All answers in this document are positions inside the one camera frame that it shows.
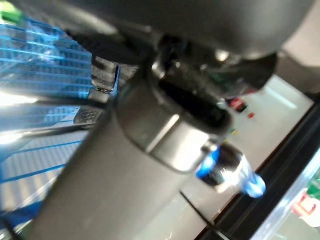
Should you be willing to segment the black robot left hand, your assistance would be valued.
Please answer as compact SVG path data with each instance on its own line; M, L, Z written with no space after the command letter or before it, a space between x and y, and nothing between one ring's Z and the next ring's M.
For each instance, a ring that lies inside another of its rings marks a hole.
M227 99L261 89L312 0L16 0L93 55L137 72L62 171L32 240L132 240L214 150L224 192L249 165L224 144Z

